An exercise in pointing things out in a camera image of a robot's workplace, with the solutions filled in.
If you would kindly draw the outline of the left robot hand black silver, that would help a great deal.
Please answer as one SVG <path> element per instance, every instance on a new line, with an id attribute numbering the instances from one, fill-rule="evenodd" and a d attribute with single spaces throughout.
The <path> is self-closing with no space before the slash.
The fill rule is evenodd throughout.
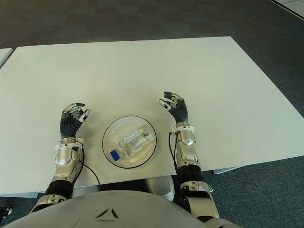
<path id="1" fill-rule="evenodd" d="M 81 125 L 86 121 L 91 113 L 91 109 L 83 110 L 83 103 L 71 103 L 61 114 L 60 135 L 61 138 L 75 138 Z"/>

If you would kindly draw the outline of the right robot hand black silver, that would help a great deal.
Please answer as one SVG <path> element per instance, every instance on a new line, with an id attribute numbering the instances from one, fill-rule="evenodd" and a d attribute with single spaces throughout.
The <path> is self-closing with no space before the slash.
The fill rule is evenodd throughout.
<path id="1" fill-rule="evenodd" d="M 159 99 L 160 105 L 165 108 L 175 119 L 176 123 L 188 122 L 188 109 L 183 97 L 177 93 L 165 91 L 164 98 Z"/>

